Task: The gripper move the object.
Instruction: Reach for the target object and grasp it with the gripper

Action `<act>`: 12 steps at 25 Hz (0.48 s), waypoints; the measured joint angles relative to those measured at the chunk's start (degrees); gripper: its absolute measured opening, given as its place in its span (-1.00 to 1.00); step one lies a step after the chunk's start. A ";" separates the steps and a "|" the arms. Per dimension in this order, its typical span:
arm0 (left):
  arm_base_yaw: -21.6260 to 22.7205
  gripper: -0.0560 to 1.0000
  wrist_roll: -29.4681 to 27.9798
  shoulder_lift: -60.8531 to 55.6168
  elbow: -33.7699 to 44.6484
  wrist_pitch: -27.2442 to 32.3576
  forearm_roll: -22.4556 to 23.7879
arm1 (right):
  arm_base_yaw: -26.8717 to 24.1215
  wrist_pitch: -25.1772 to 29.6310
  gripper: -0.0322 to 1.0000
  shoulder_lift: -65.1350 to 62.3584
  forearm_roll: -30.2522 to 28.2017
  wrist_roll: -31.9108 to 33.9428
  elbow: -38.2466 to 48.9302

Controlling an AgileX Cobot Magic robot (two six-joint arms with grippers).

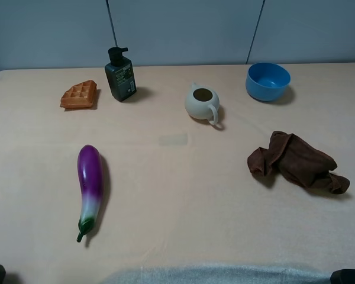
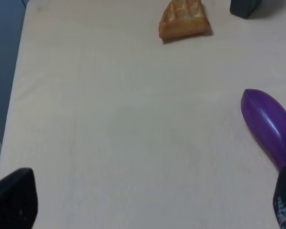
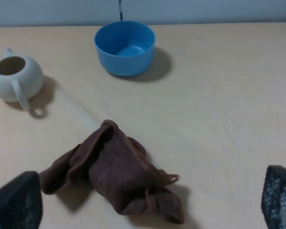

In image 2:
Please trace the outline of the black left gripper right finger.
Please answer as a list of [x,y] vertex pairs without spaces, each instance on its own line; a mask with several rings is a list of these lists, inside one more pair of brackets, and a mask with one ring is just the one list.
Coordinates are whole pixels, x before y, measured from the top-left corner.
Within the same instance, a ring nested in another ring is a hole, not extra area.
[[274,213],[281,229],[286,229],[286,167],[279,172],[273,196]]

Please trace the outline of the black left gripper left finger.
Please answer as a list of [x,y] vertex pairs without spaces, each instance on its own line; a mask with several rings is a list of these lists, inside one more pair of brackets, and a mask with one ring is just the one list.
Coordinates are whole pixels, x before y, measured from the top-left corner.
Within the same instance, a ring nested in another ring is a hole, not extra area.
[[31,229],[38,214],[34,172],[19,168],[0,180],[0,229]]

